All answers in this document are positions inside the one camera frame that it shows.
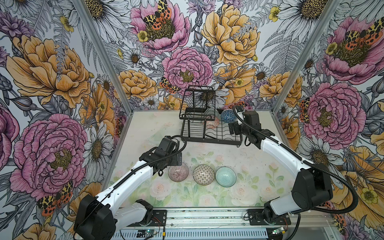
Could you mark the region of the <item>blue patterned bowl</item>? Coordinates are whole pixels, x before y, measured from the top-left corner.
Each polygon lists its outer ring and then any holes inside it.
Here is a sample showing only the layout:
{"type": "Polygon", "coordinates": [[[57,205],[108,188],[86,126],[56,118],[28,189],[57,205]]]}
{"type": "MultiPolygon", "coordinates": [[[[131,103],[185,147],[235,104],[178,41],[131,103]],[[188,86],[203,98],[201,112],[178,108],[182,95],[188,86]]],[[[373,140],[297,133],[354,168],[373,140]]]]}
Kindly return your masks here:
{"type": "Polygon", "coordinates": [[[221,113],[221,120],[224,123],[233,123],[237,120],[236,115],[234,114],[232,109],[223,110],[221,113]]]}

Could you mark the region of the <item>pink patterned bowl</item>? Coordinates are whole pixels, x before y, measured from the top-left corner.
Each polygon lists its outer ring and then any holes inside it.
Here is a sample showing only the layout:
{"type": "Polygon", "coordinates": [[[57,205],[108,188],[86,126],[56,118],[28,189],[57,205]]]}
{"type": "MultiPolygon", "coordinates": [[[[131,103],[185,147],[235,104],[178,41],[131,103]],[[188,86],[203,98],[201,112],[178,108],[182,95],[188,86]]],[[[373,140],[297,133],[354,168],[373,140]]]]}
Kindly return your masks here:
{"type": "Polygon", "coordinates": [[[183,163],[180,166],[171,166],[168,176],[173,182],[182,182],[189,176],[189,167],[183,163]]]}

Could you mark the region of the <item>green patterned bowl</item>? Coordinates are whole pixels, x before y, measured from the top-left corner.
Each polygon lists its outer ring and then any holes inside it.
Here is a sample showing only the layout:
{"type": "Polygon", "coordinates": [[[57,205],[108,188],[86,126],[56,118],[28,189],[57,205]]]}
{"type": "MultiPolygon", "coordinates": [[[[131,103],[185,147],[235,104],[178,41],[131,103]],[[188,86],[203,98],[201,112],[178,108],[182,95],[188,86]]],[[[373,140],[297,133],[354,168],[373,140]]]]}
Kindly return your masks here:
{"type": "Polygon", "coordinates": [[[220,119],[220,113],[217,109],[208,108],[204,114],[206,115],[206,119],[209,121],[215,120],[216,118],[220,119]]]}

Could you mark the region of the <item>brown patterned bowl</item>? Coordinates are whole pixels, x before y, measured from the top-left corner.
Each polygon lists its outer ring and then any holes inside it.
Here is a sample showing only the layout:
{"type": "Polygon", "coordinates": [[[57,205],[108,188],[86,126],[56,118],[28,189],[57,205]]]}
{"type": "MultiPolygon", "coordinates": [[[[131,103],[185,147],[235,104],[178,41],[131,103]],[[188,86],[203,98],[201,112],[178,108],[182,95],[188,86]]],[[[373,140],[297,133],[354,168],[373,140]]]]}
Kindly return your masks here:
{"type": "Polygon", "coordinates": [[[199,165],[193,171],[193,178],[197,184],[208,186],[214,181],[215,172],[208,165],[199,165]]]}

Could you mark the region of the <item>mint green striped bowl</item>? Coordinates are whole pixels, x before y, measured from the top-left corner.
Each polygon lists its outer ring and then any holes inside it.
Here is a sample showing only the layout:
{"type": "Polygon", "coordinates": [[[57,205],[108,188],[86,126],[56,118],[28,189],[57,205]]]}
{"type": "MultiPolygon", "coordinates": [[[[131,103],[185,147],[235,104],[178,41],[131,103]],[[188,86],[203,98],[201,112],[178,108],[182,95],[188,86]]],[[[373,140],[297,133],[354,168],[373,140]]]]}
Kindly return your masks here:
{"type": "Polygon", "coordinates": [[[216,171],[215,178],[217,183],[224,188],[232,187],[237,181],[236,173],[228,167],[219,168],[216,171]]]}

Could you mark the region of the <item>orange red patterned bowl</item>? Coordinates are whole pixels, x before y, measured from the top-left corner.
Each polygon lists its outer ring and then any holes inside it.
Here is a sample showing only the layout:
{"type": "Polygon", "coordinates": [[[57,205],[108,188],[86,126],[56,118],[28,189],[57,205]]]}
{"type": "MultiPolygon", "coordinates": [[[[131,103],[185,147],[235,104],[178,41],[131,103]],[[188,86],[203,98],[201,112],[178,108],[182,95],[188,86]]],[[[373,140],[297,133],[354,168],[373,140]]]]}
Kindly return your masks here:
{"type": "Polygon", "coordinates": [[[212,121],[207,121],[206,128],[207,129],[215,129],[219,126],[220,120],[218,117],[215,117],[212,121]]]}

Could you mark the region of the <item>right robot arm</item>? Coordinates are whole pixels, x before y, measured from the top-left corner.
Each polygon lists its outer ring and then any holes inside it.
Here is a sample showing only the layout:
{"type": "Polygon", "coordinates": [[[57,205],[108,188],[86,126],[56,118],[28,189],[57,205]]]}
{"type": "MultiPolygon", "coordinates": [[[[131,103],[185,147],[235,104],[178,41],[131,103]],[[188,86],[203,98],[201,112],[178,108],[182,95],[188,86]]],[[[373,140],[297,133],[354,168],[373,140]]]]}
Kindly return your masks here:
{"type": "Polygon", "coordinates": [[[288,194],[265,203],[263,220],[266,223],[273,224],[288,213],[299,215],[306,211],[317,211],[346,214],[358,206],[359,196],[351,184],[332,173],[324,164],[315,164],[297,154],[272,131],[262,129],[257,112],[245,111],[241,106],[233,107],[232,111],[237,121],[230,123],[230,132],[245,136],[251,145],[272,156],[295,178],[294,186],[288,194]],[[353,197],[352,202],[341,210],[320,208],[320,205],[333,198],[332,179],[342,183],[353,197]]]}

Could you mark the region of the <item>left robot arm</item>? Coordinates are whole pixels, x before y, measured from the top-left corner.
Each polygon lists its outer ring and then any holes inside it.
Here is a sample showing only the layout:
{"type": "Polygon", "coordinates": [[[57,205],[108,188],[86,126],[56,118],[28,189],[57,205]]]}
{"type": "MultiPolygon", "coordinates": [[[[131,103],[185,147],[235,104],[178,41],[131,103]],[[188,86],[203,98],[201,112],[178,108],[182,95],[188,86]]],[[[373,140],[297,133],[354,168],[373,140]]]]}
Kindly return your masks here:
{"type": "Polygon", "coordinates": [[[182,164],[182,151],[187,140],[180,136],[165,136],[159,146],[143,153],[139,160],[116,183],[97,194],[86,196],[80,204],[74,223],[75,240],[110,240],[115,232],[131,224],[147,225],[153,206],[140,199],[131,206],[122,204],[145,181],[164,170],[182,164]]]}

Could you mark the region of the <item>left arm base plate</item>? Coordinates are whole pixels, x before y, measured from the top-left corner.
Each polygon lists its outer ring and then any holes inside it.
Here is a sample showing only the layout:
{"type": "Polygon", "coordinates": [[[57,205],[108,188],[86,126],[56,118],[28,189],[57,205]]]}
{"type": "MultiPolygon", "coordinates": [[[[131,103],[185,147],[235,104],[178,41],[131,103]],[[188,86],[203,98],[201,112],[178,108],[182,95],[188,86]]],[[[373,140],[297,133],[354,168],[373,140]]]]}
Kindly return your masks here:
{"type": "Polygon", "coordinates": [[[167,222],[167,214],[167,210],[153,210],[150,217],[146,215],[144,220],[128,225],[128,227],[164,227],[167,222]]]}

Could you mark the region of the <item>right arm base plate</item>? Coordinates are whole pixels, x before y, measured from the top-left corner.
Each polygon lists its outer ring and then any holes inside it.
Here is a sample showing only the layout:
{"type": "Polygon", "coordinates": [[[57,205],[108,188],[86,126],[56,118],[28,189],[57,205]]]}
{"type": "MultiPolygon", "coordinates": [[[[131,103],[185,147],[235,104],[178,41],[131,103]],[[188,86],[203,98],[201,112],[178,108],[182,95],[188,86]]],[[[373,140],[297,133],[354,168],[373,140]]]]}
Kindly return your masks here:
{"type": "Polygon", "coordinates": [[[249,221],[251,226],[289,226],[292,224],[288,214],[276,215],[268,209],[248,209],[244,220],[249,221]]]}

